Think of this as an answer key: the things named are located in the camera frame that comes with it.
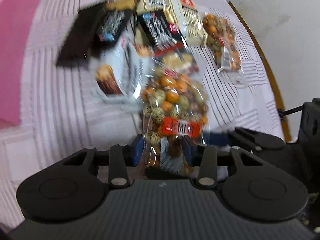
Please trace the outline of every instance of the white tablecloth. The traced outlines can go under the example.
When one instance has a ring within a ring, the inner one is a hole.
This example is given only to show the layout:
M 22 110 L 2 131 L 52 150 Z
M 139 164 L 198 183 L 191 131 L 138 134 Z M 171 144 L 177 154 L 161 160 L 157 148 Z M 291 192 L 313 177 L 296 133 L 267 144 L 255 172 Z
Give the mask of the white tablecloth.
M 34 17 L 21 75 L 21 125 L 0 130 L 0 223 L 23 221 L 16 202 L 18 185 L 28 176 L 88 145 L 108 149 L 129 143 L 139 118 L 92 100 L 88 69 L 56 68 L 54 62 L 79 7 L 96 0 L 41 0 Z M 225 0 L 194 0 L 199 11 L 227 18 L 236 30 L 244 82 L 217 74 L 210 51 L 193 48 L 204 67 L 210 98 L 210 129 L 243 126 L 283 138 L 274 96 L 250 36 Z

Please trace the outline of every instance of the pink box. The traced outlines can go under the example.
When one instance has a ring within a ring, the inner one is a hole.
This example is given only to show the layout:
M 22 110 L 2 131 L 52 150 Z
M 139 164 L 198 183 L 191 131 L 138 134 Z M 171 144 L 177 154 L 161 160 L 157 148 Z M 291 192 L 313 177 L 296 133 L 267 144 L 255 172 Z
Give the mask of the pink box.
M 20 123 L 20 76 L 39 0 L 0 1 L 0 129 Z

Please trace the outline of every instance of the ribbed black surface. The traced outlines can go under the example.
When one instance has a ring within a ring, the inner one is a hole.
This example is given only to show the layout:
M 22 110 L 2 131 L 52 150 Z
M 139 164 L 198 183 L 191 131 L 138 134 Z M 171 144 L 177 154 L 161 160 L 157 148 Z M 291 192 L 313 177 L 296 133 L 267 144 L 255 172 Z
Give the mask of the ribbed black surface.
M 136 180 L 128 189 L 110 192 L 102 206 L 83 219 L 60 225 L 27 220 L 10 237 L 14 240 L 304 240 L 314 235 L 296 219 L 272 225 L 237 217 L 222 206 L 214 192 L 198 190 L 188 180 Z

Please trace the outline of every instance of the black snack package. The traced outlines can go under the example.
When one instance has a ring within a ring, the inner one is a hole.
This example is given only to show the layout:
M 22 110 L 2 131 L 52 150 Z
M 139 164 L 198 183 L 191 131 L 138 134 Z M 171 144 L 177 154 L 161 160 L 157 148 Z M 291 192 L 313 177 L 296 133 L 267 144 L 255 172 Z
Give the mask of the black snack package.
M 62 46 L 57 65 L 73 61 L 87 61 L 95 34 L 105 15 L 105 3 L 101 2 L 79 11 L 78 17 Z
M 132 30 L 134 37 L 135 22 L 132 10 L 109 10 L 106 11 L 102 24 L 96 32 L 97 49 L 116 45 L 121 33 L 128 28 Z
M 184 41 L 177 24 L 163 10 L 139 15 L 138 21 L 153 47 L 164 50 Z

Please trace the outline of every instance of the wooden edge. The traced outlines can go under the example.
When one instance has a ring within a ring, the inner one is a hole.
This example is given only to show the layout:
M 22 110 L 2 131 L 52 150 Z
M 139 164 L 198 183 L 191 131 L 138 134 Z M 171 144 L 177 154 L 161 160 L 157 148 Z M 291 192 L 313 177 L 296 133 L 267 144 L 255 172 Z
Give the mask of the wooden edge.
M 239 12 L 237 11 L 237 9 L 234 7 L 234 5 L 229 2 L 229 5 L 231 6 L 231 8 L 233 9 L 233 11 L 235 12 L 235 14 L 237 15 L 237 17 L 239 18 L 240 22 L 242 23 L 242 25 L 245 27 L 245 29 L 247 30 L 247 32 L 249 33 L 252 41 L 253 41 L 253 44 L 255 45 L 257 51 L 258 51 L 258 54 L 262 60 L 262 63 L 264 65 L 264 68 L 266 70 L 266 73 L 267 73 L 267 76 L 268 76 L 268 79 L 269 79 L 269 82 L 270 82 L 270 85 L 271 85 L 271 89 L 273 91 L 273 94 L 275 96 L 275 101 L 276 101 L 276 106 L 277 106 L 277 109 L 282 109 L 284 110 L 284 103 L 283 103 L 283 100 L 282 100 L 282 97 L 281 97 L 281 93 L 280 93 L 280 90 L 278 88 L 278 85 L 277 85 L 277 82 L 276 82 L 276 79 L 273 75 L 273 72 L 270 68 L 270 65 L 266 59 L 266 57 L 264 56 L 263 52 L 262 52 L 262 49 L 258 43 L 258 41 L 256 40 L 255 36 L 253 35 L 252 31 L 249 29 L 249 27 L 247 26 L 247 24 L 245 23 L 245 21 L 243 20 L 243 18 L 241 17 L 241 15 L 239 14 Z M 282 130 L 283 130 L 283 133 L 284 133 L 284 139 L 286 142 L 289 142 L 291 141 L 291 135 L 290 135 L 290 131 L 289 131 L 289 126 L 288 126 L 288 121 L 287 121 L 287 118 L 284 117 L 284 121 L 281 122 L 281 125 L 282 125 Z

